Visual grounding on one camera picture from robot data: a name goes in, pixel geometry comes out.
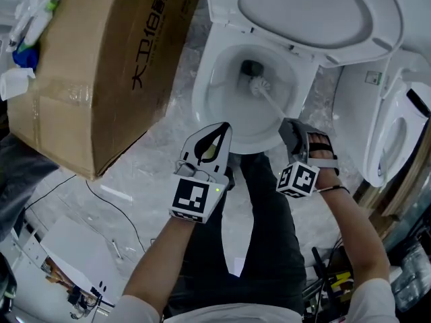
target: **hand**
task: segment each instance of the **hand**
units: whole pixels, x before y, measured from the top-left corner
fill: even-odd
[[[308,142],[325,143],[326,145],[329,145],[328,138],[320,134],[308,135]],[[310,157],[317,158],[317,159],[333,159],[333,154],[330,151],[314,151],[314,152],[310,152]],[[317,177],[316,189],[319,190],[319,189],[331,188],[332,186],[338,186],[338,185],[342,185],[342,183],[339,180],[334,169],[331,169],[331,168],[321,169],[321,171],[319,172],[319,176]]]

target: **white cloth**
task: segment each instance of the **white cloth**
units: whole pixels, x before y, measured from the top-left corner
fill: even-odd
[[[149,304],[125,295],[110,313],[106,323],[158,323],[160,317]],[[166,323],[301,323],[299,314],[285,308],[257,304],[211,306],[172,317]],[[346,323],[397,323],[395,300],[389,283],[369,280],[353,294]]]

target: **floor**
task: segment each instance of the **floor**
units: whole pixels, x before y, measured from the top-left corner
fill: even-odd
[[[186,138],[197,131],[191,114],[191,93],[210,27],[207,0],[201,0],[180,59],[166,117],[138,140],[102,179],[90,183],[96,194],[128,215],[145,249],[168,220],[165,185]],[[331,136],[340,160],[341,178],[350,190],[355,190],[362,178],[354,169],[340,140],[337,140],[331,122],[334,91],[340,73],[341,69],[319,69],[300,119]],[[274,171],[287,164],[286,149],[282,145],[267,154]],[[236,187],[226,201],[222,231],[230,271],[234,270],[235,258],[245,257],[253,226],[248,192],[238,170],[235,173]],[[64,169],[55,172],[38,186],[30,202],[72,175]],[[101,186],[122,195],[120,197],[107,192]],[[311,198],[292,199],[290,204],[302,253],[306,264],[311,265],[311,248],[332,248],[339,233],[337,225],[317,194]],[[117,257],[114,248],[111,248],[112,256],[117,260],[119,272],[125,281],[143,254],[131,224],[114,207],[96,198],[82,178],[73,178],[60,186],[34,205],[27,214],[31,222],[40,226],[42,233],[60,216],[67,215],[102,234],[109,244],[115,240],[124,260]]]

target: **black cable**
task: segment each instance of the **black cable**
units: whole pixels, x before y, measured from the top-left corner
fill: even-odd
[[[59,185],[57,185],[54,189],[52,189],[51,191],[49,191],[48,193],[46,193],[44,196],[42,196],[41,198],[37,199],[36,201],[34,201],[33,203],[31,203],[30,205],[27,206],[26,211],[34,204],[36,204],[37,202],[39,202],[40,200],[44,199],[45,197],[47,197],[50,193],[52,193],[55,189],[57,189],[60,185],[63,185],[64,183],[70,181],[72,178],[76,177],[76,175],[73,175],[72,177],[66,179],[66,181],[60,183]]]
[[[142,250],[143,250],[143,252],[145,253],[146,251],[145,251],[145,248],[143,247],[143,245],[142,245],[142,243],[141,243],[141,240],[139,239],[139,234],[137,233],[137,229],[136,229],[136,227],[135,227],[135,225],[132,223],[132,221],[129,219],[129,217],[126,215],[126,213],[124,213],[121,209],[119,209],[116,205],[114,205],[113,203],[110,203],[109,201],[107,201],[107,200],[105,200],[105,199],[102,199],[100,196],[98,196],[91,188],[90,188],[90,186],[88,185],[88,182],[87,182],[87,180],[86,180],[86,184],[87,184],[87,188],[88,188],[88,190],[90,191],[90,192],[92,192],[92,194],[95,196],[95,197],[97,197],[98,199],[100,199],[100,200],[102,200],[103,202],[106,202],[106,203],[108,203],[109,205],[111,205],[111,206],[113,206],[116,210],[118,210],[119,212],[121,212],[121,214],[123,214],[125,217],[126,217],[126,219],[127,220],[129,220],[129,223],[133,226],[133,229],[135,229],[135,232],[136,232],[136,237],[137,237],[137,241],[139,242],[139,244],[141,244],[141,247],[142,247]]]
[[[331,266],[331,262],[332,262],[332,258],[334,257],[334,253],[335,253],[336,249],[338,249],[338,247],[340,247],[340,245],[341,245],[341,237],[336,241],[334,247],[332,248],[332,251],[329,255],[329,261],[328,261],[327,269]],[[323,292],[324,286],[325,286],[325,282],[323,281],[321,290],[319,291],[319,298],[317,298],[316,317],[314,319],[314,323],[317,322],[317,316],[319,314],[319,306],[321,304],[322,292]]]

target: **forearm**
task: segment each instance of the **forearm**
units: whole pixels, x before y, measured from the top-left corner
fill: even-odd
[[[178,279],[194,227],[193,222],[170,218],[133,271],[124,295],[144,300],[161,316]]]
[[[356,284],[389,279],[389,261],[376,230],[354,199],[342,189],[323,192],[322,197],[337,220]]]

